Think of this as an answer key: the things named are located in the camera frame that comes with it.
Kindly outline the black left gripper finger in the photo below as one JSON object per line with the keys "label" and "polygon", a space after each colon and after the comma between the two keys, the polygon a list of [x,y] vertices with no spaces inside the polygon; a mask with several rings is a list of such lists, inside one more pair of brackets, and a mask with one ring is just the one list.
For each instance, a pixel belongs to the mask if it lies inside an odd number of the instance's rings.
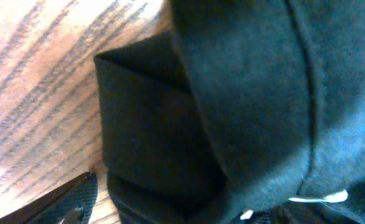
{"label": "black left gripper finger", "polygon": [[98,179],[84,172],[28,205],[0,218],[1,223],[88,223],[98,196]]}

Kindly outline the black t-shirt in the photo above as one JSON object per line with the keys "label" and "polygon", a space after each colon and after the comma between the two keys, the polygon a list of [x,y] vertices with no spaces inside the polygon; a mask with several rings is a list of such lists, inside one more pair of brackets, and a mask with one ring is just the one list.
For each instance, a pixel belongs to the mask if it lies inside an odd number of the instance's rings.
{"label": "black t-shirt", "polygon": [[365,1],[171,1],[98,54],[123,223],[365,223]]}

